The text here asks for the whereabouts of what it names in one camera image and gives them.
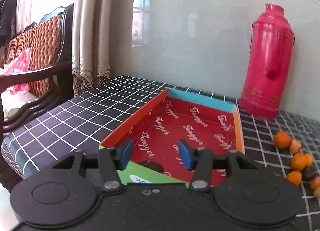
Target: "orange fruit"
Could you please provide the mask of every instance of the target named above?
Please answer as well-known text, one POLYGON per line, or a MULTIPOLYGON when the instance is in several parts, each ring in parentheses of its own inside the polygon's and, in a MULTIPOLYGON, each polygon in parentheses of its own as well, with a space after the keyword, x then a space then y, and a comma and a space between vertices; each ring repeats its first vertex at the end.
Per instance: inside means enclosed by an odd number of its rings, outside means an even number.
POLYGON ((276 133, 274 142, 275 146, 279 149, 285 149, 289 146, 291 137, 285 131, 279 131, 276 133))
POLYGON ((315 189, 316 187, 320 186, 320 177, 317 176, 315 177, 311 182, 310 182, 310 188, 315 189))
POLYGON ((293 170, 302 171, 306 167, 306 158, 303 154, 297 153, 292 157, 290 165, 293 170))
POLYGON ((296 186, 299 186, 302 181, 302 173, 294 170, 287 175, 287 180, 296 186))
POLYGON ((289 149, 293 154, 300 152, 301 148, 302 148, 302 145, 299 140, 296 140, 296 139, 291 140, 289 144, 289 149))
POLYGON ((310 167, 313 164, 313 156, 311 154, 304 155, 306 159, 306 167, 310 167))

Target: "pink plastic bag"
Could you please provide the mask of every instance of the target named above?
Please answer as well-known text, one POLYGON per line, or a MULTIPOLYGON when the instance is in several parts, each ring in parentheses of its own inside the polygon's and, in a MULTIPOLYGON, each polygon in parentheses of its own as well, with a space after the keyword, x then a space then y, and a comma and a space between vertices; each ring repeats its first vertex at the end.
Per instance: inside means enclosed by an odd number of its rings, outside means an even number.
MULTIPOLYGON (((13 61, 5 66, 5 68, 0 71, 1 75, 14 74, 18 72, 28 71, 31 60, 31 47, 22 51, 13 61)), ((30 90, 28 83, 16 84, 9 87, 7 90, 10 92, 23 95, 30 90)))

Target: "floor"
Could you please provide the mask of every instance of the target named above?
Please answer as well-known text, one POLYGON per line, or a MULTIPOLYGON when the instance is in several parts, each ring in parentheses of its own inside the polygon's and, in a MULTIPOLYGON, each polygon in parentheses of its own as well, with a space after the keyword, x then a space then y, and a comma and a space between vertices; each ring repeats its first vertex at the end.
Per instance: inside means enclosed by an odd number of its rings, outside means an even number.
POLYGON ((0 184, 0 231, 9 231, 18 224, 9 197, 9 192, 0 184))

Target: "red thermos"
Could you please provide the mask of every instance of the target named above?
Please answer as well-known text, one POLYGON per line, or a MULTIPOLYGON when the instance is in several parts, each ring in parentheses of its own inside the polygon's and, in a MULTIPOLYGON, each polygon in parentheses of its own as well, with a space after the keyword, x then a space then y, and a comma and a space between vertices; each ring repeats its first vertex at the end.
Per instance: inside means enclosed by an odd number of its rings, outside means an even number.
POLYGON ((239 105, 254 116, 274 119, 287 80, 294 33, 279 5, 252 24, 250 62, 239 105))

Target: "table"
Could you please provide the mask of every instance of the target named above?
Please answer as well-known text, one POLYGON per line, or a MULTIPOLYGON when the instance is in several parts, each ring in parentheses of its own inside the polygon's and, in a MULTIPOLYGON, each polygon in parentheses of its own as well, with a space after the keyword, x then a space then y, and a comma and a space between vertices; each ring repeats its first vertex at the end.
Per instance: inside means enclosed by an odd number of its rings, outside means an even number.
MULTIPOLYGON (((194 92, 237 105, 237 99, 212 92, 119 76, 6 136, 1 145, 2 155, 15 172, 26 178, 75 149, 96 153, 98 144, 108 134, 165 88, 194 92)), ((242 109, 239 112, 245 153, 249 158, 285 177, 290 171, 292 154, 273 145, 274 134, 284 130, 301 141, 303 152, 312 153, 320 173, 320 122, 285 111, 279 111, 273 121, 256 118, 242 109)), ((313 198, 308 183, 300 185, 299 190, 301 207, 295 224, 301 231, 316 231, 320 229, 320 199, 313 198)))

